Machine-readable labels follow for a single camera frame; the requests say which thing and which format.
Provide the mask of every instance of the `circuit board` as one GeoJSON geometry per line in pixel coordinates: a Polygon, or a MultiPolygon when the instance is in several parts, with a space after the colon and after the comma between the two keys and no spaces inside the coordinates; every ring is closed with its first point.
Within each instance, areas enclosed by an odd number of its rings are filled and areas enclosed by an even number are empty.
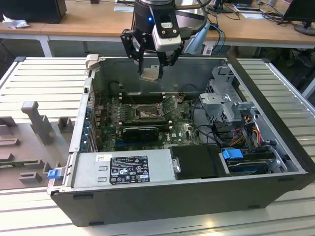
{"type": "Polygon", "coordinates": [[[189,119],[189,101],[177,102],[177,96],[166,97],[160,103],[124,104],[112,98],[106,105],[106,125],[102,132],[103,151],[167,149],[177,145],[201,144],[198,131],[189,119]],[[135,127],[156,127],[158,138],[153,142],[126,142],[124,132],[135,127]]]}

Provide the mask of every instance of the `blue drive latch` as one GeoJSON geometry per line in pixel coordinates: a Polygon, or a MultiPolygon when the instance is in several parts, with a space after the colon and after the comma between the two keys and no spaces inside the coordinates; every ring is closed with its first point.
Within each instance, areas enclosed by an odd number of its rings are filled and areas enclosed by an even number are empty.
{"type": "Polygon", "coordinates": [[[240,149],[226,149],[222,152],[224,159],[244,159],[240,149]]]}
{"type": "Polygon", "coordinates": [[[61,173],[61,169],[52,169],[48,172],[47,178],[48,179],[53,179],[53,178],[61,178],[62,177],[62,173],[61,173]]]}

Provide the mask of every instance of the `motherboard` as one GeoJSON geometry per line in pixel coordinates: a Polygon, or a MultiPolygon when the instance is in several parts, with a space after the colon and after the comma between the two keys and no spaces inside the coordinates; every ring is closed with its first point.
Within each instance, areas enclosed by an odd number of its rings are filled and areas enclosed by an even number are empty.
{"type": "Polygon", "coordinates": [[[102,151],[166,149],[201,144],[182,96],[112,97],[96,113],[102,151]]]}

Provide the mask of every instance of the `computer tower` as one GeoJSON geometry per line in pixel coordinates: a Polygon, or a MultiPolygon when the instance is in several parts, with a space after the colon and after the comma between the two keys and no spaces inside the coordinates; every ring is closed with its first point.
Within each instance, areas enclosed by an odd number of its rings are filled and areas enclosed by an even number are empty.
{"type": "Polygon", "coordinates": [[[14,20],[59,24],[66,13],[64,0],[3,0],[0,19],[4,14],[14,20]]]}

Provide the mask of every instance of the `yellow wire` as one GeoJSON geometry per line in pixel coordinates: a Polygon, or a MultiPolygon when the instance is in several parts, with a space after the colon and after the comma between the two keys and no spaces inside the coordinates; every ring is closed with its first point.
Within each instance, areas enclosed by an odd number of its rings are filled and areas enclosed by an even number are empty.
{"type": "Polygon", "coordinates": [[[243,139],[244,139],[244,135],[242,135],[239,139],[235,140],[232,144],[230,144],[230,146],[233,146],[237,144],[238,142],[241,142],[243,139]]]}
{"type": "Polygon", "coordinates": [[[259,144],[259,143],[258,143],[258,132],[257,132],[257,130],[255,130],[255,129],[253,129],[253,132],[255,132],[255,134],[256,134],[256,136],[257,136],[257,144],[259,144]]]}

